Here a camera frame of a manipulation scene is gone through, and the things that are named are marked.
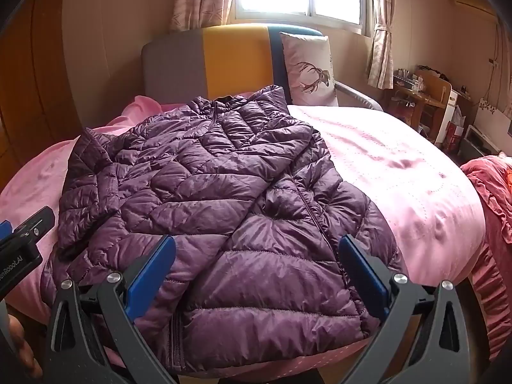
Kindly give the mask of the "person left hand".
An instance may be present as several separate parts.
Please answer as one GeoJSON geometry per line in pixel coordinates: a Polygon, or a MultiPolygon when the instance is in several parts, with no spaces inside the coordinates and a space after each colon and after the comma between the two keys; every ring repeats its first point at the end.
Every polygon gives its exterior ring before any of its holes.
{"type": "Polygon", "coordinates": [[[13,315],[9,315],[9,332],[14,342],[18,358],[24,365],[26,372],[32,378],[40,380],[43,376],[43,371],[34,357],[32,348],[25,339],[23,325],[19,322],[17,317],[13,315]]]}

